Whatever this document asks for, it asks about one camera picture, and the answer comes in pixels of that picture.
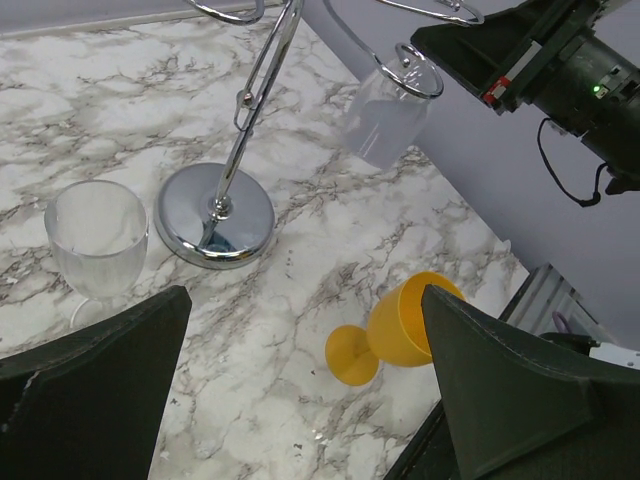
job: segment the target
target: metal ring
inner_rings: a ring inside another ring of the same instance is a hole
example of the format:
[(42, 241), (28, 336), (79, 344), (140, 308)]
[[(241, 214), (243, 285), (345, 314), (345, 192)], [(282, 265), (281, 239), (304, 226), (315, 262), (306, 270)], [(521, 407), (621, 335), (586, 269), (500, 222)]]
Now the metal ring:
[(198, 0), (184, 0), (189, 5), (191, 5), (196, 10), (204, 13), (205, 15), (209, 15), (217, 20), (221, 20), (226, 23), (231, 23), (232, 25), (252, 25), (260, 21), (262, 16), (264, 15), (264, 0), (255, 0), (256, 8), (255, 10), (244, 14), (244, 15), (230, 15), (228, 13), (220, 12), (218, 10), (214, 10), (207, 5), (204, 5)]
[(422, 53), (420, 53), (420, 51), (417, 50), (413, 45), (409, 45), (406, 43), (399, 43), (396, 45), (396, 53), (400, 58), (400, 62), (402, 66), (405, 68), (411, 64), (411, 60), (406, 55), (407, 53), (409, 53), (413, 57), (415, 57), (417, 61), (424, 62), (431, 69), (436, 79), (436, 88), (432, 91), (424, 91), (419, 88), (412, 87), (411, 85), (407, 85), (404, 82), (404, 79), (400, 75), (396, 74), (393, 70), (387, 67), (385, 63), (382, 60), (380, 60), (378, 55), (376, 55), (376, 53), (373, 50), (371, 50), (369, 46), (366, 43), (364, 43), (360, 39), (360, 37), (358, 37), (354, 33), (353, 30), (351, 30), (351, 28), (349, 28), (349, 26), (345, 23), (345, 21), (342, 20), (342, 18), (340, 18), (340, 16), (333, 9), (333, 6), (331, 5), (330, 0), (322, 0), (322, 1), (324, 3), (325, 8), (329, 12), (329, 15), (331, 16), (331, 18), (333, 18), (333, 21), (338, 24), (338, 26), (347, 34), (347, 36), (351, 40), (355, 42), (356, 45), (358, 45), (362, 50), (368, 53), (369, 56), (371, 56), (371, 58), (373, 58), (373, 61), (376, 64), (376, 68), (382, 75), (384, 75), (386, 78), (391, 80), (399, 88), (401, 88), (407, 93), (410, 93), (415, 97), (431, 99), (431, 98), (437, 98), (440, 95), (442, 95), (442, 92), (444, 90), (444, 82), (442, 81), (442, 77), (438, 73), (438, 70), (436, 69), (435, 65), (433, 65), (433, 63), (431, 63), (424, 55), (422, 55)]
[(420, 15), (426, 15), (427, 17), (436, 18), (438, 20), (443, 20), (445, 22), (453, 23), (454, 25), (459, 25), (461, 27), (472, 27), (477, 25), (482, 25), (484, 23), (484, 15), (476, 10), (471, 5), (467, 5), (462, 0), (434, 0), (442, 5), (446, 5), (451, 8), (454, 12), (459, 11), (460, 9), (466, 10), (474, 18), (467, 20), (461, 17), (454, 17), (452, 15), (446, 15), (444, 13), (432, 12), (429, 10), (424, 10), (422, 8), (412, 7), (411, 5), (404, 5), (402, 3), (393, 2), (391, 0), (376, 0), (377, 2), (383, 3), (385, 5), (389, 5), (390, 7), (400, 8), (402, 10), (406, 10), (412, 13), (419, 13)]

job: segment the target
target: upside-down glass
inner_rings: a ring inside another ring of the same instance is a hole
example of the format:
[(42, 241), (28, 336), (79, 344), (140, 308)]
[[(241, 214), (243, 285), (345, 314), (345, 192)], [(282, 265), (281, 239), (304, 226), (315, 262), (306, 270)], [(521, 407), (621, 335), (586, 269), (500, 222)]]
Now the upside-down glass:
[(49, 203), (44, 222), (64, 279), (87, 297), (71, 326), (115, 314), (113, 299), (135, 284), (147, 253), (149, 221), (140, 199), (115, 182), (79, 182)]
[[(389, 62), (416, 89), (436, 90), (430, 62)], [(374, 167), (390, 168), (427, 125), (429, 99), (418, 98), (374, 70), (362, 82), (344, 120), (342, 143)]]

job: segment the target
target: yellow wine glass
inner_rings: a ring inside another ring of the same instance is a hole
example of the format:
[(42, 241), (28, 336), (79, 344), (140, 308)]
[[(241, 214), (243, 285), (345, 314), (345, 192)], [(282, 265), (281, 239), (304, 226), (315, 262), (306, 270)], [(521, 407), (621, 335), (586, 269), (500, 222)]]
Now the yellow wine glass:
[(329, 370), (347, 385), (370, 382), (383, 360), (399, 367), (431, 363), (422, 314), (422, 294), (427, 285), (437, 285), (464, 300), (447, 278), (422, 272), (385, 295), (369, 316), (367, 329), (355, 325), (336, 328), (325, 345)]

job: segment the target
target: marble table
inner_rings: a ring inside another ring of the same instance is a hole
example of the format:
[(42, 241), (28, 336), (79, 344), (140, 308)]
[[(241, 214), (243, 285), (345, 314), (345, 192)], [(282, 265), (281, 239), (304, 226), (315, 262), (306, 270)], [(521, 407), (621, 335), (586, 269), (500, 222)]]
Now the marble table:
[[(274, 20), (151, 23), (0, 42), (0, 357), (68, 333), (79, 303), (50, 257), (46, 202), (98, 177), (149, 211), (178, 168), (226, 159), (235, 93)], [(340, 149), (354, 78), (302, 24), (242, 168), (277, 232), (259, 261), (205, 271), (151, 232), (140, 301), (184, 284), (193, 311), (150, 478), (381, 478), (438, 399), (432, 366), (336, 381), (324, 342), (412, 273), (499, 314), (526, 271), (417, 151), (380, 172)]]

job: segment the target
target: chrome stand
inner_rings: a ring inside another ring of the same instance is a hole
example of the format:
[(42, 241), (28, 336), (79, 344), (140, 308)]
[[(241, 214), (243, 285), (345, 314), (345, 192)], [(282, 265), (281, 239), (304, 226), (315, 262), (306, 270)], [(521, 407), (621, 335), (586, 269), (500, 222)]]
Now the chrome stand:
[[(403, 75), (398, 75), (380, 61), (335, 13), (329, 0), (323, 0), (326, 8), (338, 25), (369, 53), (382, 75), (399, 88), (420, 98), (435, 98), (442, 93), (442, 79), (435, 67), (409, 44), (398, 44), (396, 52), (403, 68), (412, 62), (426, 62), (436, 77), (433, 91), (422, 91), (412, 87)], [(443, 15), (409, 7), (391, 0), (377, 0), (389, 6), (438, 18), (458, 25), (482, 23), (484, 18), (475, 9), (458, 0), (436, 0), (454, 11), (466, 9), (474, 20)], [(251, 25), (264, 15), (264, 0), (255, 0), (255, 9), (249, 13), (234, 15), (219, 12), (198, 0), (186, 0), (200, 12), (233, 25)], [(273, 205), (264, 189), (238, 166), (253, 127), (264, 107), (271, 87), (275, 83), (280, 67), (289, 50), (293, 36), (300, 23), (305, 0), (286, 0), (280, 16), (260, 51), (244, 88), (236, 97), (233, 122), (240, 131), (225, 165), (199, 163), (185, 167), (173, 174), (162, 186), (156, 200), (154, 221), (163, 242), (179, 257), (195, 265), (212, 269), (229, 269), (244, 266), (258, 258), (267, 248), (275, 227)], [(252, 92), (258, 72), (271, 49), (278, 32), (280, 39), (257, 95)], [(242, 110), (248, 110), (242, 124)]]

